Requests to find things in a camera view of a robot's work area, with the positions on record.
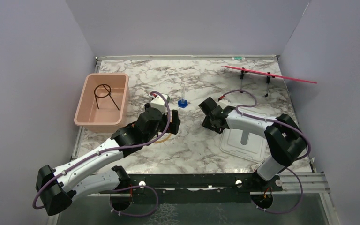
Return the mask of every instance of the red rod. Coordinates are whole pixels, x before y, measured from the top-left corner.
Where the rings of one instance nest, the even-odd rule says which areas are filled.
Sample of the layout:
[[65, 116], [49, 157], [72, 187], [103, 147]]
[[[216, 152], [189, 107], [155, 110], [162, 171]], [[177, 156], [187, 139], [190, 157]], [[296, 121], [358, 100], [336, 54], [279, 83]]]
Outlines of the red rod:
[[281, 75], [276, 75], [276, 74], [267, 74], [267, 73], [263, 73], [263, 72], [260, 72], [260, 71], [250, 70], [250, 69], [242, 69], [242, 68], [231, 67], [231, 66], [222, 66], [222, 67], [229, 68], [229, 69], [241, 70], [241, 71], [249, 72], [249, 73], [252, 73], [252, 74], [259, 74], [259, 75], [264, 75], [264, 76], [280, 77], [280, 78], [289, 79], [289, 80], [293, 80], [293, 81], [301, 81], [301, 82], [315, 83], [315, 84], [317, 83], [317, 82], [315, 82], [315, 81], [303, 80], [303, 79], [299, 79], [299, 78], [293, 78], [293, 77], [288, 77], [288, 76], [281, 76]]

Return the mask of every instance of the lavender wall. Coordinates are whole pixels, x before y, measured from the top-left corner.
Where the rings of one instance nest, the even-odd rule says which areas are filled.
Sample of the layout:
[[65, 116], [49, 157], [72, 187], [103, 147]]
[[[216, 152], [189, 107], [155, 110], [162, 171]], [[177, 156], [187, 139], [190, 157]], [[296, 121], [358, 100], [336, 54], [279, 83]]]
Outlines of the lavender wall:
[[64, 0], [0, 0], [0, 225], [45, 224], [38, 169], [70, 159], [94, 54]]
[[281, 54], [310, 0], [66, 0], [98, 56]]
[[312, 0], [279, 58], [342, 224], [360, 224], [360, 1]]

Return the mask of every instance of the black wire shape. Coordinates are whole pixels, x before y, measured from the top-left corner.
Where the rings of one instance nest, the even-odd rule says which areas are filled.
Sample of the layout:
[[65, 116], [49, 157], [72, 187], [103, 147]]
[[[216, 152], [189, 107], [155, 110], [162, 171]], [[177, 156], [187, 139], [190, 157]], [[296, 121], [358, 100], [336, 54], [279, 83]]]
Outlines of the black wire shape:
[[[104, 95], [104, 96], [98, 96], [98, 95], [96, 94], [97, 88], [99, 88], [100, 86], [103, 86], [103, 87], [105, 88], [105, 90], [108, 92], [106, 95]], [[108, 84], [101, 84], [101, 85], [97, 86], [97, 87], [94, 89], [94, 98], [96, 99], [97, 109], [100, 109], [100, 108], [98, 107], [97, 98], [105, 98], [105, 97], [107, 97], [107, 96], [109, 96], [109, 97], [111, 98], [112, 102], [114, 102], [115, 106], [116, 106], [117, 109], [119, 110], [119, 107], [117, 106], [117, 104], [115, 103], [114, 99], [113, 99], [112, 96], [111, 96], [111, 87], [110, 87]]]

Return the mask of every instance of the marble tabletop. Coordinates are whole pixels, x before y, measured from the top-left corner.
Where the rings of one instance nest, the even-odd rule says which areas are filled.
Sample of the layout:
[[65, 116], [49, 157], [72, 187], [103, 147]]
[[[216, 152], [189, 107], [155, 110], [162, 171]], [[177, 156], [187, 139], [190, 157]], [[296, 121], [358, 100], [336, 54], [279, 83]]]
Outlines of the marble tabletop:
[[[179, 111], [181, 120], [179, 133], [167, 141], [153, 143], [130, 156], [106, 165], [98, 172], [104, 172], [114, 165], [123, 166], [128, 173], [251, 173], [260, 164], [226, 154], [219, 148], [220, 134], [201, 126], [203, 112], [198, 105], [207, 97], [217, 99], [229, 90], [240, 88], [240, 72], [223, 68], [221, 65], [245, 67], [251, 70], [271, 72], [280, 75], [276, 59], [246, 60], [103, 60], [100, 73], [122, 72], [129, 75], [129, 102], [126, 122], [137, 120], [144, 111], [144, 104], [150, 102], [148, 93], [152, 90], [168, 94], [170, 109]], [[181, 84], [186, 84], [189, 106], [179, 108]], [[257, 96], [258, 105], [249, 110], [256, 114], [279, 116], [287, 113], [296, 121], [294, 110], [281, 78], [271, 79], [268, 97], [266, 77], [246, 74], [242, 88]], [[253, 100], [248, 94], [232, 93], [226, 96], [231, 103], [250, 105]], [[96, 148], [111, 134], [96, 134], [85, 130], [81, 133], [78, 156]], [[311, 172], [309, 159], [304, 158], [290, 166], [296, 172]]]

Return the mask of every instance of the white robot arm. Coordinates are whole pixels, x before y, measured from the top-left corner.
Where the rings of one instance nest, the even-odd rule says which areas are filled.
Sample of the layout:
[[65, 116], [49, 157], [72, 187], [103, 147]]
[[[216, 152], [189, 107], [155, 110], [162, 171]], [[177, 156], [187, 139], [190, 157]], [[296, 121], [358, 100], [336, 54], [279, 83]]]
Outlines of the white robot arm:
[[49, 216], [63, 211], [82, 196], [113, 190], [120, 184], [122, 171], [116, 171], [114, 167], [103, 174], [91, 175], [98, 169], [142, 149], [159, 132], [177, 134], [180, 125], [178, 112], [172, 110], [172, 121], [168, 122], [167, 110], [161, 107], [165, 102], [161, 98], [168, 99], [168, 96], [156, 96], [144, 106], [145, 111], [137, 121], [119, 128], [86, 155], [55, 168], [45, 165], [39, 169], [36, 190]]
[[271, 180], [275, 174], [290, 166], [307, 146], [300, 134], [295, 132], [296, 129], [300, 130], [299, 127], [287, 114], [256, 120], [253, 118], [261, 116], [252, 113], [248, 113], [249, 117], [244, 116], [233, 106], [222, 108], [220, 105], [225, 106], [218, 105], [211, 97], [199, 104], [205, 114], [202, 126], [217, 133], [222, 133], [224, 129], [240, 129], [267, 139], [271, 156], [255, 172], [264, 181]]

